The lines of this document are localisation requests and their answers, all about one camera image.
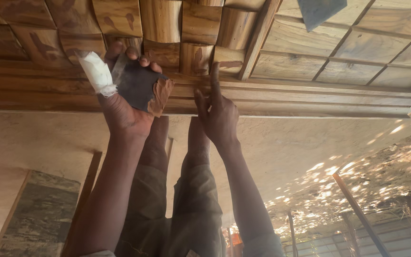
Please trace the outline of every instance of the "person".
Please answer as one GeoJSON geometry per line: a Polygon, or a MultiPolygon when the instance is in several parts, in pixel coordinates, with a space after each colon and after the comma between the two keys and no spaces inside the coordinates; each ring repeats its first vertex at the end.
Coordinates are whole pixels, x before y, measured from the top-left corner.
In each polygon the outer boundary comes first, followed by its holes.
{"type": "MultiPolygon", "coordinates": [[[[106,53],[110,70],[122,48],[121,43],[114,43],[106,53]]],[[[126,53],[132,60],[139,58],[133,48],[126,53]]],[[[139,61],[143,67],[162,72],[146,56],[139,61]]],[[[213,64],[210,97],[194,91],[198,117],[191,118],[188,153],[174,186],[171,219],[165,218],[168,117],[154,118],[132,108],[118,94],[98,96],[110,131],[109,145],[66,256],[225,257],[222,211],[209,167],[210,141],[226,167],[243,256],[283,256],[280,238],[237,139],[239,111],[221,95],[218,68],[219,64],[213,64]]]]}

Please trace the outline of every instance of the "wooden beam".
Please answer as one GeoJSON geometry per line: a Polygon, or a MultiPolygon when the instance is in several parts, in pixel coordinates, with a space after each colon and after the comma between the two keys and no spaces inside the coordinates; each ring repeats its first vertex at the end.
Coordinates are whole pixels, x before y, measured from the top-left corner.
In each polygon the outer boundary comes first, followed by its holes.
{"type": "Polygon", "coordinates": [[[345,222],[345,225],[347,227],[347,231],[349,234],[349,240],[350,240],[350,253],[352,257],[361,257],[361,252],[359,250],[359,247],[357,245],[356,241],[356,230],[354,230],[353,225],[351,224],[351,221],[349,219],[349,213],[341,213],[340,216],[342,216],[343,221],[345,222]]]}
{"type": "Polygon", "coordinates": [[[232,243],[231,229],[230,228],[228,228],[228,240],[229,240],[229,246],[231,247],[231,257],[234,257],[234,244],[232,243]]]}
{"type": "Polygon", "coordinates": [[[337,172],[333,174],[333,178],[336,181],[336,183],[339,185],[340,190],[345,195],[345,198],[350,203],[351,207],[353,208],[359,220],[361,220],[361,223],[366,229],[370,238],[372,239],[372,241],[374,241],[374,244],[376,245],[377,249],[380,251],[380,254],[383,257],[391,257],[391,254],[388,252],[383,242],[381,242],[380,237],[378,237],[377,233],[374,231],[374,228],[370,224],[369,220],[366,218],[366,215],[362,211],[361,207],[359,207],[359,204],[357,203],[357,201],[351,195],[351,192],[348,190],[342,178],[340,178],[337,172]]]}
{"type": "Polygon", "coordinates": [[[245,55],[245,61],[243,62],[242,69],[239,74],[240,80],[247,80],[250,77],[250,73],[256,63],[259,55],[259,51],[264,44],[267,33],[274,21],[274,15],[280,7],[280,0],[267,0],[263,8],[259,12],[259,17],[256,20],[253,36],[250,44],[248,45],[247,54],[245,55]]]}
{"type": "Polygon", "coordinates": [[[77,223],[77,220],[82,212],[83,207],[85,206],[88,198],[91,194],[91,190],[93,189],[94,180],[96,178],[96,174],[99,169],[99,164],[101,163],[102,152],[96,151],[93,154],[93,158],[91,158],[90,167],[88,168],[87,177],[83,183],[82,192],[80,193],[80,197],[77,201],[77,206],[75,208],[74,216],[72,217],[71,226],[69,228],[68,236],[66,237],[66,241],[64,242],[63,252],[61,256],[66,256],[67,252],[69,251],[70,247],[68,242],[74,233],[74,227],[77,223]]]}
{"type": "Polygon", "coordinates": [[[296,247],[296,236],[294,235],[294,222],[293,215],[291,211],[288,212],[289,228],[291,229],[291,238],[293,240],[293,257],[298,257],[297,247],[296,247]]]}

